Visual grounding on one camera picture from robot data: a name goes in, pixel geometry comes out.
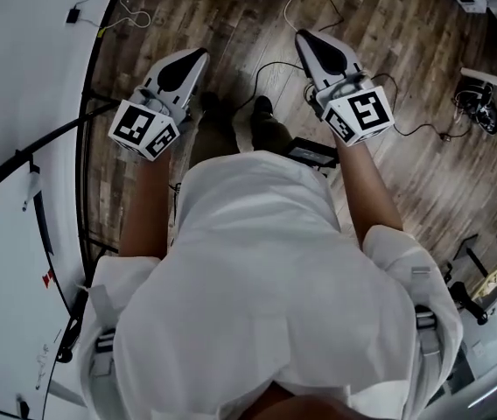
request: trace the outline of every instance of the fluorescent light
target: fluorescent light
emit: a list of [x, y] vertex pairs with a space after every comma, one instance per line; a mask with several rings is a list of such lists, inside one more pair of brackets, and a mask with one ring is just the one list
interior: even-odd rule
[[475, 402], [471, 402], [469, 405], [468, 405], [468, 409], [470, 409], [472, 406], [475, 406], [476, 404], [480, 403], [480, 402], [483, 402], [484, 400], [486, 400], [486, 398], [488, 398], [493, 392], [495, 392], [497, 390], [497, 386], [495, 386], [493, 389], [487, 391], [483, 396], [481, 396], [478, 400], [476, 400]]

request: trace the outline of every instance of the power adapter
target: power adapter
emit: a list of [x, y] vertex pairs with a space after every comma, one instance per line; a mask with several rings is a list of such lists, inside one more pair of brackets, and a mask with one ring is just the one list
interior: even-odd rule
[[67, 13], [66, 23], [76, 24], [80, 18], [81, 10], [78, 10], [75, 6]]

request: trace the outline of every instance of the pants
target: pants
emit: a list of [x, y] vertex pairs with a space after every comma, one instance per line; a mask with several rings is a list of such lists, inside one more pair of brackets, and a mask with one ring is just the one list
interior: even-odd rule
[[[221, 108], [208, 110], [204, 114], [192, 147], [190, 168], [209, 158], [239, 153], [231, 122], [231, 118]], [[270, 151], [279, 155], [287, 152], [292, 140], [290, 132], [271, 114], [253, 114], [250, 118], [250, 128], [255, 151]]]

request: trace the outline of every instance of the black shoe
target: black shoe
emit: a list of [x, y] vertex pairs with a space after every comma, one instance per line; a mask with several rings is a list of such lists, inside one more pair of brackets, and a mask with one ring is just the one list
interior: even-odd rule
[[199, 98], [199, 102], [202, 105], [202, 110], [204, 112], [211, 109], [217, 109], [220, 106], [220, 99], [214, 92], [204, 92]]
[[255, 110], [253, 111], [253, 114], [260, 114], [262, 112], [274, 115], [274, 106], [272, 106], [272, 101], [270, 101], [268, 97], [264, 95], [256, 98]]

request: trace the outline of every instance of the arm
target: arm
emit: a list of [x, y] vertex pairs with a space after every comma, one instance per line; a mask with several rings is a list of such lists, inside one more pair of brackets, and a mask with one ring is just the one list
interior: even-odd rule
[[155, 162], [142, 160], [136, 191], [120, 236], [120, 256], [167, 255], [169, 222], [169, 162], [165, 151]]
[[372, 226], [403, 230], [403, 221], [364, 143], [345, 146], [336, 136], [336, 146], [347, 204], [360, 246]]

